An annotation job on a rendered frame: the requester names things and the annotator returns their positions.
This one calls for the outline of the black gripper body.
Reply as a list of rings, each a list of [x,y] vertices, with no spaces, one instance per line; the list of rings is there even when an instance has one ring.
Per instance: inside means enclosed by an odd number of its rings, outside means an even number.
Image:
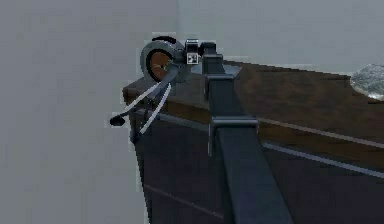
[[[191,66],[186,62],[186,51],[176,50],[172,53],[155,49],[148,54],[149,76],[160,83],[162,87],[167,84],[183,82],[190,74]]]

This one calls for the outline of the dark brown chest of drawers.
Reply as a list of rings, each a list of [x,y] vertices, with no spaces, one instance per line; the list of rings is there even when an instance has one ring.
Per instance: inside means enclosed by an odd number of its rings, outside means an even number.
[[[384,103],[345,75],[245,64],[235,83],[293,224],[384,224]],[[204,80],[179,84],[136,146],[150,224],[224,224]]]

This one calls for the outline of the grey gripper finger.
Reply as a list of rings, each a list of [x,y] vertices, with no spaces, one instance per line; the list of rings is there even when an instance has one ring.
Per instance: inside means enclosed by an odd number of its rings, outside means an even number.
[[[160,109],[162,108],[162,100],[158,100],[158,96],[162,93],[162,86],[160,83],[157,83],[139,95],[135,100],[133,100],[129,105],[126,106],[126,110],[110,119],[110,124],[112,126],[122,126],[125,123],[125,117],[134,112],[137,108],[137,105],[141,101],[145,101],[151,107],[157,105],[150,117],[147,116],[148,110],[144,112],[144,127],[149,127],[153,120],[156,118]]]
[[[155,120],[157,114],[164,106],[165,101],[171,92],[171,89],[171,84],[167,84],[165,87],[160,87],[158,84],[156,84],[138,97],[138,101],[143,99],[147,100],[147,104],[150,106],[150,108],[144,111],[143,122],[140,128],[133,128],[131,130],[130,140],[133,144],[136,144],[140,140],[142,135]]]

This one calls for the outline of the grey speckled round object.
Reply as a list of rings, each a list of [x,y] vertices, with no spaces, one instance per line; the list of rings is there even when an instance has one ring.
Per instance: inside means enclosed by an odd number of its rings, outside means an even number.
[[[375,100],[384,101],[384,64],[368,64],[350,78],[352,88]]]

